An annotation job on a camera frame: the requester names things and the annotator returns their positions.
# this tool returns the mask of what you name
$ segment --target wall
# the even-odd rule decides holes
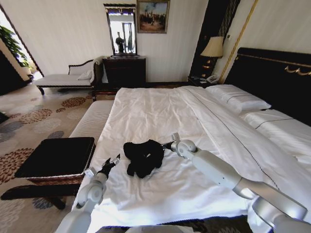
[[[18,72],[20,77],[27,81],[29,80],[29,77],[27,76],[26,72],[23,70],[23,68],[19,65],[15,57],[11,54],[5,43],[0,39],[0,50],[4,54],[4,56],[8,59],[8,61],[11,63],[11,65],[14,67],[14,69]]]
[[[229,33],[232,41],[224,44],[224,56],[216,64],[214,73],[221,74],[241,31],[254,0],[241,0]],[[259,0],[237,46],[269,50],[311,53],[311,1],[310,0]],[[224,77],[227,77],[236,57],[235,51]]]
[[[137,34],[147,56],[147,81],[185,81],[208,0],[171,0],[167,34]],[[44,75],[112,55],[103,3],[135,0],[0,0]]]

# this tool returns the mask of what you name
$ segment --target pillow case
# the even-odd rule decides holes
[[[92,70],[87,70],[86,72],[82,73],[77,80],[88,80],[92,78]]]
[[[209,86],[206,90],[236,114],[240,114],[243,111],[258,111],[271,107],[262,99],[230,84]]]
[[[311,127],[277,110],[240,116],[311,172]]]

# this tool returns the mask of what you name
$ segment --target painting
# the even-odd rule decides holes
[[[166,33],[170,0],[137,0],[138,33]]]

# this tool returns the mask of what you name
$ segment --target lamp shade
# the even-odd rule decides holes
[[[214,36],[209,39],[207,46],[201,53],[205,57],[222,57],[223,55],[223,36]]]

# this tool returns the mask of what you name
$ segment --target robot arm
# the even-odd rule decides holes
[[[114,160],[108,159],[102,169],[92,177],[90,183],[84,186],[77,195],[77,204],[69,212],[55,233],[85,233],[91,223],[91,213],[96,204],[103,200],[106,191],[106,180],[111,168],[118,164],[120,155]]]
[[[237,195],[256,199],[252,208],[275,232],[311,232],[311,225],[302,221],[307,209],[274,187],[243,178],[224,160],[207,150],[201,150],[190,140],[180,141],[178,133],[173,142],[163,145],[193,165],[216,184],[232,189]]]

